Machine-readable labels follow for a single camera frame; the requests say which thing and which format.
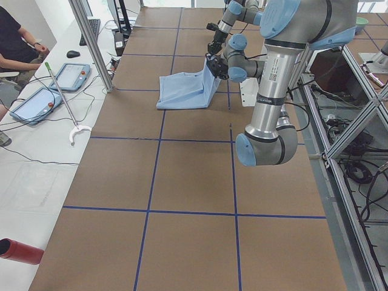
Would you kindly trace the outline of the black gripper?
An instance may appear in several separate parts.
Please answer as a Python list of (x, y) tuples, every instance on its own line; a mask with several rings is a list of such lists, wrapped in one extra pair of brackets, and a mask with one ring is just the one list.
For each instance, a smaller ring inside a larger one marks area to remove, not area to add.
[(212, 73), (216, 78), (227, 80), (229, 78), (228, 70), (228, 66), (224, 63), (214, 62), (212, 64)]
[(222, 45), (225, 43), (228, 33), (218, 29), (215, 31), (213, 41), (207, 44), (207, 52), (211, 55), (217, 55), (222, 50)]

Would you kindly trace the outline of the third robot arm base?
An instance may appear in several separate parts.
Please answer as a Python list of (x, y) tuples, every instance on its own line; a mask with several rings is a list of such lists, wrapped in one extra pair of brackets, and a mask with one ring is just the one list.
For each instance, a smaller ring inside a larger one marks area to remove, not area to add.
[(359, 53), (359, 56), (370, 72), (387, 74), (387, 42), (378, 53)]

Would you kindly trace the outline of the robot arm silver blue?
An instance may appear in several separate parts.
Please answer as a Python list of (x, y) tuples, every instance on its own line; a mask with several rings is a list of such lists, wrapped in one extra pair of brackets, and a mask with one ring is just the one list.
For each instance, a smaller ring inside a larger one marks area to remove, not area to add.
[(224, 1), (226, 8), (222, 18), (217, 24), (208, 23), (207, 29), (214, 31), (212, 42), (207, 45), (207, 53), (216, 55), (222, 49), (231, 29), (236, 21), (241, 21), (246, 24), (260, 26), (263, 12), (260, 10), (260, 1)]
[[(239, 161), (245, 166), (284, 164), (296, 152), (297, 134), (284, 106), (297, 56), (305, 49), (331, 49), (355, 36), (356, 1), (227, 1), (208, 45), (220, 54), (229, 79), (256, 78), (259, 88), (251, 122), (236, 137)], [(248, 60), (242, 34), (231, 34), (236, 21), (260, 27), (267, 50), (265, 60)]]

